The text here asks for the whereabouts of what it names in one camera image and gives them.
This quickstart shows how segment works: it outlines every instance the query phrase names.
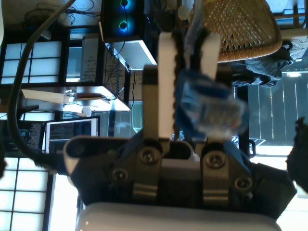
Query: computer monitor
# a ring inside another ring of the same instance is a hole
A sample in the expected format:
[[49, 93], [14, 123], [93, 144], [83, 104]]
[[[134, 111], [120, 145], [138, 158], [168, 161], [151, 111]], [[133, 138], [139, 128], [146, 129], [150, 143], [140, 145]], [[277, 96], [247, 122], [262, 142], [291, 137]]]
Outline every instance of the computer monitor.
[[[46, 122], [18, 121], [19, 134], [36, 153], [41, 153]], [[6, 121], [3, 124], [3, 146], [6, 157], [26, 157], [12, 141]]]
[[45, 152], [61, 154], [65, 143], [78, 135], [99, 136], [100, 117], [93, 116], [47, 122]]

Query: window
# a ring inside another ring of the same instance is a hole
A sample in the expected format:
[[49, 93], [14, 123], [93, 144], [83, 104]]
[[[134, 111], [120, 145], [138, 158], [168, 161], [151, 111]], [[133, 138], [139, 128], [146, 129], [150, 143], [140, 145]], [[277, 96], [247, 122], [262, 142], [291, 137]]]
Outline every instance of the window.
[[[31, 112], [22, 120], [53, 120], [54, 113]], [[5, 158], [0, 180], [0, 231], [42, 231], [48, 172], [26, 158]]]
[[70, 47], [68, 54], [68, 64], [66, 81], [79, 82], [81, 73], [82, 47]]
[[[37, 42], [29, 55], [22, 83], [57, 82], [60, 67], [61, 42]], [[25, 43], [8, 44], [1, 84], [12, 84]]]
[[131, 111], [116, 112], [115, 119], [115, 137], [133, 137], [143, 128], [142, 102], [134, 102]]

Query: dark clothing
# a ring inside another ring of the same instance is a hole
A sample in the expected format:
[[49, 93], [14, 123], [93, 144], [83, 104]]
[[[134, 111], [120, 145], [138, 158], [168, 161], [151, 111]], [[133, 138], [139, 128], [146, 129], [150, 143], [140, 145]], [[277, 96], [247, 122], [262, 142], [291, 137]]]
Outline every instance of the dark clothing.
[[274, 86], [282, 78], [281, 69], [292, 63], [290, 53], [284, 47], [268, 56], [232, 63], [233, 86]]

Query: black cable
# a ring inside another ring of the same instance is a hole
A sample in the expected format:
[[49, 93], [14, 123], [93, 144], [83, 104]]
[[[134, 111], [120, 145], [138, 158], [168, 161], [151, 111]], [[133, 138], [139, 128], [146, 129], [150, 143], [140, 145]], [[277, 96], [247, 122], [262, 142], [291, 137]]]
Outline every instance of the black cable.
[[72, 5], [75, 0], [70, 0], [60, 9], [56, 10], [30, 37], [28, 40], [26, 47], [24, 48], [22, 57], [19, 61], [16, 77], [12, 86], [12, 91], [9, 98], [8, 105], [8, 131], [9, 135], [15, 143], [16, 147], [28, 158], [32, 159], [34, 163], [38, 166], [46, 167], [48, 169], [59, 169], [62, 171], [66, 171], [64, 166], [64, 161], [62, 156], [57, 155], [48, 155], [48, 154], [40, 154], [37, 155], [31, 148], [29, 148], [25, 142], [25, 140], [20, 136], [19, 129], [17, 125], [17, 103], [19, 99], [19, 94], [21, 91], [21, 84], [23, 80], [24, 71], [26, 68], [27, 60], [29, 54], [34, 46], [34, 43], [38, 40], [40, 35], [44, 32], [46, 28], [48, 28], [57, 18], [58, 16], [64, 12], [70, 5]]
[[[127, 14], [126, 14], [125, 6], [123, 6], [123, 7], [124, 7], [125, 19], [126, 19], [126, 35], [128, 36], [128, 20], [127, 20]], [[123, 50], [123, 47], [124, 47], [124, 45], [125, 45], [125, 42], [126, 42], [126, 41], [123, 42], [123, 45], [122, 45], [121, 50], [120, 50], [117, 54], [112, 54], [112, 56], [117, 56], [118, 54], [121, 53], [121, 51]]]
[[133, 90], [132, 90], [132, 93], [133, 93], [133, 104], [132, 104], [132, 106], [131, 106], [131, 109], [130, 109], [130, 110], [132, 110], [132, 109], [133, 109], [134, 102], [135, 102], [135, 95], [134, 95], [135, 80], [136, 80], [136, 71], [135, 71], [135, 73], [134, 73], [134, 84], [133, 84]]

